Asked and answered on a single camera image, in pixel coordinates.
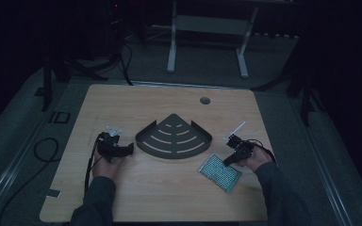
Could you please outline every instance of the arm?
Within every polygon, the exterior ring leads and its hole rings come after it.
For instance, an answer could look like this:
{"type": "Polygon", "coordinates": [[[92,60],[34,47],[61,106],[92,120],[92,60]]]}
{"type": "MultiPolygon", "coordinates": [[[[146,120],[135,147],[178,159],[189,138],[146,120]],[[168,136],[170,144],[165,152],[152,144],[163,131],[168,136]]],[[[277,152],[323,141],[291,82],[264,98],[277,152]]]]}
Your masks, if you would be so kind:
{"type": "Polygon", "coordinates": [[[85,194],[83,204],[74,210],[70,225],[112,225],[113,201],[116,186],[114,178],[124,157],[111,164],[98,153],[94,153],[93,180],[85,194]]]}
{"type": "Polygon", "coordinates": [[[238,165],[248,166],[257,175],[263,188],[269,225],[313,225],[304,200],[263,150],[255,147],[252,156],[238,165]]]}

